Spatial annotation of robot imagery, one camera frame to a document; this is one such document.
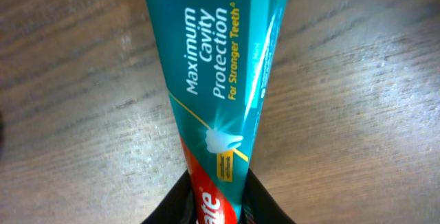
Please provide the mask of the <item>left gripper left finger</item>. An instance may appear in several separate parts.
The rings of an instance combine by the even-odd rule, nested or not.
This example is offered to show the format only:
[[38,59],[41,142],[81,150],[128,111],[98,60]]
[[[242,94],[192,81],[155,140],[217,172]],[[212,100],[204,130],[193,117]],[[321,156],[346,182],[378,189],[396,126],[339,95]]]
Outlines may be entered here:
[[185,171],[142,224],[195,224],[197,213],[190,175]]

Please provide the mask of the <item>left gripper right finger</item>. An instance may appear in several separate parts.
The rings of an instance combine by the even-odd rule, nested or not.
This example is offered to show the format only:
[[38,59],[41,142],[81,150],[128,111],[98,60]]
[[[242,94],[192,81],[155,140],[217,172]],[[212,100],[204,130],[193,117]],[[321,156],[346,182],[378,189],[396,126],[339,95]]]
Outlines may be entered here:
[[296,224],[251,170],[247,173],[242,200],[240,224]]

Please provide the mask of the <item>teal red toothpaste box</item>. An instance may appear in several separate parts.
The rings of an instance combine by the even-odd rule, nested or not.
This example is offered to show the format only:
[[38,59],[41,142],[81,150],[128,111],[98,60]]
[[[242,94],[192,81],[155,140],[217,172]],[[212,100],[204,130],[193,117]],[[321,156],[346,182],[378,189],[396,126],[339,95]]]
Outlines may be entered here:
[[196,223],[240,223],[287,0],[146,0]]

